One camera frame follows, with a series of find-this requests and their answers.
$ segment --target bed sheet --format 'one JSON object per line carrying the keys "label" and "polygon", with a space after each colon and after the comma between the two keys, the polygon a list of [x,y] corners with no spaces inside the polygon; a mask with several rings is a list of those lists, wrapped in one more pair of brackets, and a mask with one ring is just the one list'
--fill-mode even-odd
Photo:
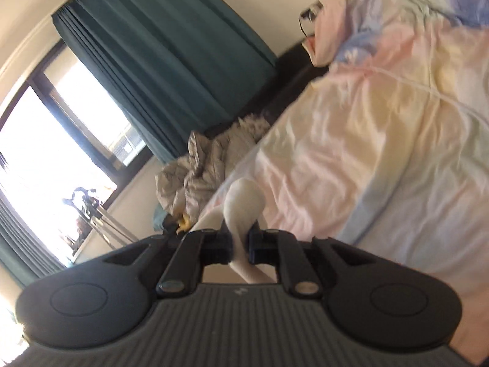
{"label": "bed sheet", "polygon": [[453,346],[489,354],[489,30],[448,0],[326,0],[311,82],[214,195],[239,177],[265,221],[336,237],[459,293]]}

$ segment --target window frame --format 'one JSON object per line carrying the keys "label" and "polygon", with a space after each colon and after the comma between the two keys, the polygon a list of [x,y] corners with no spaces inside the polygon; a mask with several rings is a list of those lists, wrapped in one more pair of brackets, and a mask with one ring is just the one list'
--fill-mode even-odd
{"label": "window frame", "polygon": [[[117,170],[114,166],[114,161],[107,158],[97,147],[91,143],[90,139],[83,131],[73,122],[73,120],[65,113],[63,108],[53,98],[51,92],[56,90],[54,85],[46,77],[44,70],[55,60],[60,53],[67,48],[63,40],[58,41],[54,47],[46,54],[46,56],[34,68],[26,81],[20,86],[12,100],[6,106],[3,114],[0,115],[0,131],[6,124],[9,116],[18,104],[26,90],[31,87],[41,100],[42,104],[47,107],[54,118],[62,125],[69,136],[80,146],[80,148],[88,155],[92,162],[99,167],[117,186],[117,189],[112,192],[109,198],[103,203],[104,209],[108,209],[126,186],[134,179],[144,165],[153,157],[153,153],[148,146],[145,146],[136,157],[129,163],[128,166]],[[79,241],[76,242],[77,248],[73,249],[73,254],[79,249],[80,245],[85,241],[88,233],[80,235]]]}

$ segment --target yellow object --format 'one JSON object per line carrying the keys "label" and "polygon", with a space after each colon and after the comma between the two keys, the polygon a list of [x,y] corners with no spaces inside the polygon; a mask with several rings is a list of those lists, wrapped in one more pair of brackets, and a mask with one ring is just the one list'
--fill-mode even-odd
{"label": "yellow object", "polygon": [[190,223],[190,217],[185,213],[182,213],[182,217],[177,220],[177,223],[177,234],[179,234],[180,232],[187,232],[192,227],[192,224]]}

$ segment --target silver screw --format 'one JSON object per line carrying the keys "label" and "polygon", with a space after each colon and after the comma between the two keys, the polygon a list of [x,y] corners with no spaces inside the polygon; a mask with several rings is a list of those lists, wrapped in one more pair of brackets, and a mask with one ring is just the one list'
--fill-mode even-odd
{"label": "silver screw", "polygon": [[180,280],[167,280],[160,284],[160,289],[166,293],[179,293],[185,288]]}
{"label": "silver screw", "polygon": [[295,290],[302,295],[313,295],[319,291],[319,286],[312,281],[301,281],[295,285]]}

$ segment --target curtain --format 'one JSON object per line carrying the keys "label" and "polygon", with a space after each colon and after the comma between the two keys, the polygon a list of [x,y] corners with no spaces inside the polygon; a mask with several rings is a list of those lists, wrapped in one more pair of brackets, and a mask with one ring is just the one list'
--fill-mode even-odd
{"label": "curtain", "polygon": [[163,162],[275,73],[275,55],[222,0],[71,0],[53,22]]}
{"label": "curtain", "polygon": [[41,277],[65,268],[28,229],[1,190],[0,264],[22,288]]}

